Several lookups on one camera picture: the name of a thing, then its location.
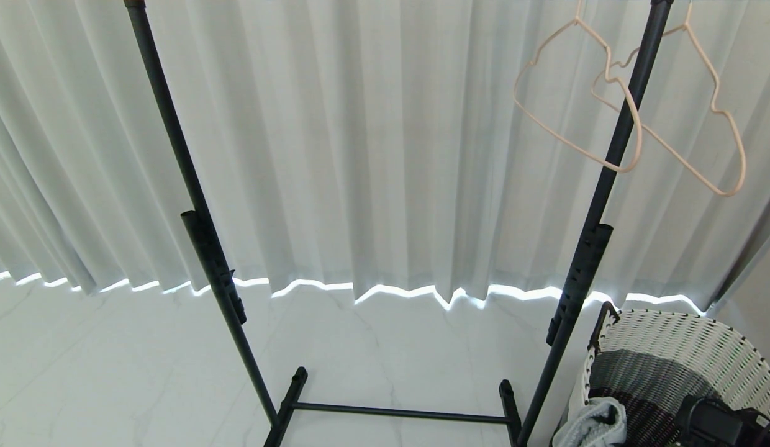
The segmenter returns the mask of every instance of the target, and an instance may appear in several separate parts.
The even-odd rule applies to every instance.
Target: beige hanger
[[[711,64],[711,61],[708,59],[708,56],[706,56],[705,51],[703,51],[702,47],[700,46],[700,42],[698,42],[697,37],[694,35],[694,31],[692,31],[691,25],[689,25],[689,18],[691,18],[691,9],[692,9],[692,3],[689,2],[689,9],[688,11],[686,11],[686,19],[684,20],[683,24],[670,29],[669,31],[663,34],[663,37],[668,36],[669,34],[672,34],[672,33],[676,33],[681,29],[684,29],[686,31],[686,34],[689,36],[689,39],[691,39],[691,43],[694,44],[694,48],[697,49],[697,54],[700,55],[700,59],[703,62],[705,62],[706,67],[708,67],[708,71],[709,73],[711,73],[711,77],[713,79],[713,84],[714,84],[713,95],[711,96],[711,105],[710,105],[711,113],[721,114],[725,116],[725,118],[727,118],[728,121],[730,122],[730,129],[732,130],[733,138],[735,139],[735,146],[738,148],[739,159],[741,162],[741,169],[740,169],[738,181],[735,182],[735,186],[733,187],[733,189],[731,189],[728,192],[718,189],[717,187],[714,186],[714,184],[708,181],[708,179],[706,179],[705,176],[703,176],[699,171],[694,169],[694,167],[692,167],[692,165],[689,164],[689,162],[686,161],[686,159],[683,158],[683,156],[681,156],[680,153],[678,153],[669,144],[667,144],[663,140],[663,138],[658,136],[658,134],[654,130],[652,130],[651,128],[647,127],[647,125],[644,125],[644,124],[642,124],[641,127],[643,127],[644,130],[646,130],[653,138],[655,138],[664,147],[664,149],[668,150],[669,153],[672,154],[672,156],[677,158],[677,160],[680,161],[680,164],[682,164],[683,167],[688,169],[689,172],[694,174],[694,176],[697,179],[699,179],[699,181],[704,183],[705,186],[708,187],[708,189],[710,189],[716,195],[729,197],[729,196],[735,195],[735,193],[739,192],[741,187],[743,187],[743,181],[746,178],[746,153],[745,153],[745,150],[743,149],[743,142],[741,142],[741,135],[739,133],[737,125],[735,125],[735,120],[732,118],[732,115],[728,111],[717,109],[717,96],[719,96],[719,74],[717,74],[717,71]],[[633,60],[633,57],[636,55],[636,53],[638,53],[638,48],[634,49],[631,52],[631,54],[629,54],[626,62],[623,63],[618,61],[618,62],[612,63],[611,66],[614,67],[615,65],[620,65],[620,67],[622,68],[627,67],[627,65],[629,65],[629,63],[631,63],[631,61]],[[619,112],[620,109],[618,109],[616,105],[612,104],[611,102],[604,99],[602,96],[599,96],[598,94],[595,93],[595,84],[597,84],[598,80],[600,80],[600,77],[603,76],[604,73],[606,73],[606,76],[609,75],[609,71],[607,70],[601,71],[595,78],[595,82],[592,83],[592,89],[591,89],[592,96],[594,96],[598,101],[603,102],[603,104],[606,104],[607,106],[611,107],[615,111]]]
[[[529,118],[531,118],[534,122],[536,122],[536,124],[540,125],[540,127],[545,129],[548,133],[550,133],[550,135],[554,136],[559,141],[563,142],[566,145],[569,145],[569,147],[572,147],[573,149],[582,153],[582,155],[586,156],[587,158],[591,158],[592,160],[597,161],[598,163],[602,164],[603,166],[606,166],[607,168],[613,171],[616,171],[618,173],[626,173],[631,169],[634,169],[634,167],[636,166],[636,163],[638,162],[638,158],[641,155],[641,130],[645,127],[641,125],[641,120],[640,120],[640,117],[638,116],[638,110],[636,110],[636,104],[633,100],[633,96],[631,95],[631,91],[628,90],[626,82],[618,76],[611,77],[611,74],[609,74],[609,69],[614,66],[614,63],[612,63],[612,49],[611,47],[609,47],[609,44],[606,43],[603,37],[601,37],[598,33],[596,33],[595,30],[589,26],[589,24],[587,24],[581,19],[581,2],[582,0],[578,0],[578,5],[576,6],[576,16],[573,17],[573,19],[570,22],[567,22],[566,24],[562,25],[560,29],[558,29],[555,33],[551,34],[550,37],[548,37],[544,42],[542,42],[542,44],[539,45],[539,47],[537,48],[535,57],[533,57],[532,60],[529,60],[529,62],[526,63],[526,65],[523,66],[523,68],[520,70],[520,73],[518,73],[518,77],[515,79],[515,85],[513,85],[513,88],[512,88],[512,99],[515,99],[515,104],[518,107],[520,107],[520,110],[526,113]],[[618,165],[605,161],[603,158],[593,155],[589,151],[579,147],[579,145],[576,145],[575,143],[570,142],[567,138],[562,137],[561,135],[556,133],[554,130],[552,130],[550,127],[548,127],[546,124],[544,124],[544,122],[541,122],[530,111],[526,110],[526,107],[524,107],[518,100],[518,94],[517,94],[518,82],[520,82],[520,79],[523,76],[523,74],[526,73],[527,68],[533,67],[537,64],[537,60],[539,59],[539,56],[542,53],[542,49],[544,49],[548,45],[548,43],[550,43],[556,37],[559,37],[559,35],[562,34],[567,28],[570,28],[570,26],[574,26],[574,25],[580,25],[581,28],[584,29],[584,31],[586,31],[587,34],[589,34],[590,36],[592,36],[592,38],[597,40],[597,43],[600,43],[600,45],[606,50],[606,66],[604,70],[601,71],[601,74],[605,73],[604,79],[607,83],[612,84],[616,82],[623,89],[623,93],[625,94],[625,100],[628,104],[628,108],[631,110],[631,115],[633,116],[634,122],[638,124],[636,125],[636,149],[634,150],[633,160],[624,168],[621,168]]]

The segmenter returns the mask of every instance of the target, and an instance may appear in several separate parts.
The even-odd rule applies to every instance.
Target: clothes rack
[[[651,11],[647,17],[643,38],[641,38],[641,49],[638,53],[638,59],[629,84],[629,90],[635,100],[636,107],[640,105],[641,97],[644,95],[672,2],[673,0],[651,1]],[[248,371],[255,392],[258,394],[258,400],[260,400],[266,417],[269,419],[271,429],[269,429],[269,436],[264,442],[264,447],[278,447],[281,445],[295,410],[505,425],[512,447],[524,447],[527,445],[539,411],[553,382],[553,376],[555,376],[556,369],[558,369],[561,356],[567,346],[570,334],[572,334],[573,327],[578,320],[584,298],[586,298],[586,294],[592,286],[592,280],[609,243],[609,237],[612,234],[612,227],[601,223],[600,219],[609,200],[609,194],[612,190],[616,173],[606,168],[600,173],[600,179],[597,182],[595,193],[592,197],[592,204],[590,204],[589,212],[581,231],[581,237],[578,240],[576,251],[573,255],[573,261],[570,265],[566,282],[564,282],[561,299],[559,300],[558,308],[556,308],[555,316],[550,323],[547,338],[547,342],[551,345],[550,354],[546,360],[546,366],[542,371],[538,387],[524,422],[521,422],[518,414],[512,385],[506,379],[502,380],[499,384],[499,394],[501,396],[502,408],[504,408],[504,416],[488,416],[300,402],[299,398],[302,388],[308,380],[308,372],[304,367],[297,368],[297,371],[291,378],[291,385],[289,385],[288,391],[286,391],[286,396],[281,402],[279,410],[275,410],[263,376],[260,373],[260,369],[258,369],[258,363],[255,361],[249,342],[244,335],[242,324],[246,322],[247,318],[244,314],[243,304],[235,289],[233,271],[230,269],[228,261],[224,256],[217,229],[215,229],[214,221],[212,221],[206,197],[203,195],[194,162],[192,162],[183,130],[181,130],[181,124],[178,121],[178,114],[175,111],[175,105],[170,96],[170,89],[167,87],[161,61],[158,58],[156,43],[147,19],[145,1],[124,0],[124,3],[127,12],[129,12],[139,53],[143,59],[161,119],[163,119],[164,127],[167,136],[169,136],[170,144],[173,147],[184,183],[186,183],[186,189],[192,201],[192,206],[194,206],[194,211],[187,211],[181,214],[181,220],[183,220],[186,231],[192,241],[204,274],[208,278],[212,293],[215,299],[217,299],[217,305],[220,306],[222,316],[228,325],[244,367]],[[609,145],[609,152],[607,152],[607,161],[615,165],[620,164],[628,139],[631,136],[633,125],[634,122],[630,111],[627,110],[627,105],[623,103],[623,108],[615,125],[612,142]]]

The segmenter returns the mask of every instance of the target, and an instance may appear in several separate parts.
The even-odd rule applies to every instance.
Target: gray towel
[[[625,407],[615,398],[592,398],[553,435],[553,447],[610,447],[627,435]]]

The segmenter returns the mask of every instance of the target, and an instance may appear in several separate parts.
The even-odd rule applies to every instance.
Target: curtain fold
[[[586,2],[616,59],[648,2]],[[685,16],[675,5],[669,28]],[[561,286],[600,166],[512,102],[535,46],[575,3],[149,2],[184,136],[237,277]],[[685,294],[706,308],[770,201],[770,2],[694,6],[748,152],[745,188],[712,195],[646,139],[618,175],[594,289]],[[616,113],[589,94],[605,56],[573,28],[518,85],[527,107],[604,155]],[[631,67],[618,72],[627,79]],[[620,91],[598,87],[612,102]],[[720,186],[737,176],[712,83],[681,34],[641,107]],[[634,141],[629,143],[632,150]],[[0,271],[93,292],[123,278],[206,285],[189,198],[121,2],[0,0]]]

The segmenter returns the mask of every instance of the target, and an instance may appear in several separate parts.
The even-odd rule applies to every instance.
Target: laundry basket
[[[688,394],[770,417],[770,367],[745,337],[710,318],[604,303],[568,414],[611,396],[627,411],[626,445],[666,446]]]

